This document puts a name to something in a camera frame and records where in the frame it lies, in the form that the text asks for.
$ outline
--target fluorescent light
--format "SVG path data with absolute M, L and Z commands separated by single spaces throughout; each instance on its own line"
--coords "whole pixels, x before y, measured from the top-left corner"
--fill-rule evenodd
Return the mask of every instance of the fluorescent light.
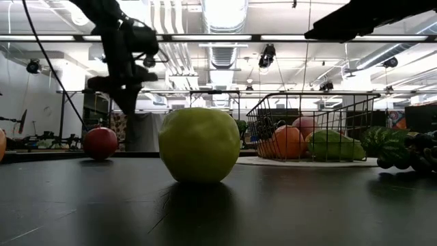
M 171 37 L 175 41 L 190 41 L 190 40 L 208 40 L 208 41 L 223 41 L 223 40 L 235 40 L 235 41 L 247 41 L 251 40 L 251 35 L 174 35 Z
M 142 93 L 159 93 L 159 94 L 189 94 L 187 90 L 143 90 Z
M 169 78 L 199 78 L 199 75 L 169 75 Z
M 74 41 L 73 36 L 38 36 L 41 41 Z M 33 35 L 0 35 L 0 41 L 36 41 Z
M 302 41 L 307 39 L 304 35 L 262 35 L 261 40 Z
M 340 105 L 341 103 L 343 103 L 343 101 L 341 101 L 341 102 L 337 102 L 337 103 L 335 103 L 335 104 L 333 104 L 333 105 L 326 106 L 326 107 L 329 108 L 329 109 L 332 109 L 333 107 L 335 107 L 335 106 L 337 106 L 337 105 Z
M 246 90 L 242 90 L 240 91 L 240 93 L 242 94 L 256 94 L 256 93 L 261 93 L 261 94 L 270 94 L 270 93 L 279 93 L 280 91 L 260 91 L 260 90 L 253 90 L 253 91 L 246 91 Z
M 35 36 L 0 36 L 0 41 L 20 40 L 20 41 L 36 41 Z
M 374 40 L 384 40 L 384 41 L 424 41 L 428 36 L 418 36 L 418 35 L 405 35 L 405 36 L 395 36 L 395 35 L 368 35 L 364 37 L 356 37 L 356 41 L 374 41 Z
M 38 36 L 41 41 L 74 41 L 73 36 Z
M 199 44 L 201 48 L 247 48 L 247 44 Z
M 83 36 L 85 41 L 102 41 L 100 36 Z

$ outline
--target green apple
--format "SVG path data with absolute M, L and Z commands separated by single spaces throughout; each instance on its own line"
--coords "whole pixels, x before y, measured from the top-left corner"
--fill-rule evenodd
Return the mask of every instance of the green apple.
M 179 182 L 220 182 L 240 154 L 235 120 L 217 109 L 171 112 L 158 136 L 160 157 Z

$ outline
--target table surface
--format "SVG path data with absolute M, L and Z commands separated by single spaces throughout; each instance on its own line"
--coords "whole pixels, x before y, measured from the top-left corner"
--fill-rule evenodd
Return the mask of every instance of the table surface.
M 437 174 L 236 165 L 176 183 L 159 159 L 0 165 L 0 245 L 437 245 Z

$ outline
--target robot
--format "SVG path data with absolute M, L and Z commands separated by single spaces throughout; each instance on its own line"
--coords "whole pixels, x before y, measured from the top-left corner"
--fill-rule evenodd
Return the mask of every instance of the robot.
M 135 64 L 142 56 L 144 65 L 154 65 L 159 52 L 156 32 L 139 20 L 125 15 L 116 0 L 70 0 L 96 27 L 91 35 L 102 37 L 109 76 L 93 77 L 88 90 L 108 94 L 126 115 L 135 112 L 138 93 L 145 81 L 157 81 L 156 74 Z M 134 58 L 133 52 L 142 55 Z

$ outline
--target red apple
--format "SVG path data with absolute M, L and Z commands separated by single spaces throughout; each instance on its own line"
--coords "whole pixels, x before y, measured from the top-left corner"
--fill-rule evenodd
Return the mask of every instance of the red apple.
M 319 129 L 319 125 L 314 120 L 313 117 L 300 117 L 297 118 L 292 124 L 292 126 L 299 129 L 300 133 L 302 133 L 303 138 L 305 139 L 310 133 Z

